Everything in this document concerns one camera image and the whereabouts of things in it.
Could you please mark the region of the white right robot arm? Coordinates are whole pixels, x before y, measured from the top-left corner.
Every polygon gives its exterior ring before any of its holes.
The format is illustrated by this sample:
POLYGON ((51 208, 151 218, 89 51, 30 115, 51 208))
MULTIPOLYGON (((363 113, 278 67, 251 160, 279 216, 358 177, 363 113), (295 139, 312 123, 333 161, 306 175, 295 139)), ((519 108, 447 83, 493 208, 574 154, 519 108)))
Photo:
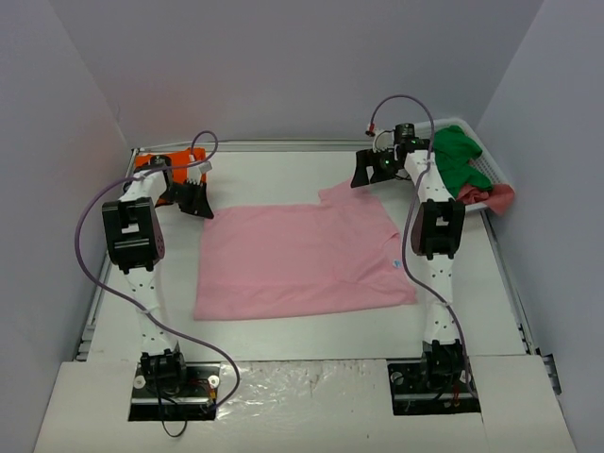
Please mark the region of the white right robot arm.
POLYGON ((460 375, 466 366, 459 320, 452 310, 452 268, 461 244, 465 206, 445 187, 430 140, 420 139, 413 124, 397 125, 386 132, 392 143, 356 153, 350 186, 358 188, 396 179, 405 171, 415 196, 403 231, 402 250, 422 258, 428 269, 426 282, 411 276, 427 292, 424 351, 418 367, 421 383, 434 391, 460 375))

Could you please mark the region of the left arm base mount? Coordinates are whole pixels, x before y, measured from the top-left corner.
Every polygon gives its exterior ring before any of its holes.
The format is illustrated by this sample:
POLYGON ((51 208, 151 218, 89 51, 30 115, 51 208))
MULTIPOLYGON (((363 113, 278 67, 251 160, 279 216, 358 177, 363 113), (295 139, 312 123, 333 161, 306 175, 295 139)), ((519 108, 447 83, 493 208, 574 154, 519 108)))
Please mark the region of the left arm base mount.
POLYGON ((213 421, 213 407, 220 386, 218 363, 190 363, 184 380, 179 384, 169 383, 163 378, 160 385, 161 405, 154 381, 145 377, 138 364, 133 379, 129 422, 184 422, 213 421))

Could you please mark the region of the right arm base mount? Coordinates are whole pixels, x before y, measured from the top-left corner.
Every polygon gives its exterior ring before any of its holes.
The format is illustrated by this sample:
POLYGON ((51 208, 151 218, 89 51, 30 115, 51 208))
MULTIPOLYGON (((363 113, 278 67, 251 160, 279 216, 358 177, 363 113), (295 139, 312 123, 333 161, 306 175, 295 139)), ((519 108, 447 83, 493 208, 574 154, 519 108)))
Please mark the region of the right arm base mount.
POLYGON ((394 416, 481 413, 460 374, 430 381, 420 360, 387 361, 387 374, 394 416))

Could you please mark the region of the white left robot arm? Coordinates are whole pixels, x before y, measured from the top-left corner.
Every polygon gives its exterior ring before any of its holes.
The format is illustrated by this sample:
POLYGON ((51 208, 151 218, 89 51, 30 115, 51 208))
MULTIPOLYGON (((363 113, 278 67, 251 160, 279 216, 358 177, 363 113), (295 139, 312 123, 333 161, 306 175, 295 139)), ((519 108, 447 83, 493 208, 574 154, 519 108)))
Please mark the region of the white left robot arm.
POLYGON ((203 180, 211 163, 193 157, 189 161, 174 165, 167 156, 152 157, 135 169, 120 198, 102 207, 109 258, 125 275, 129 296, 135 300, 142 341, 142 378, 151 388, 167 394, 184 392, 190 383, 190 371, 176 336, 162 326, 167 322, 167 311, 159 265, 166 244, 156 205, 165 199, 187 214, 213 217, 203 180))

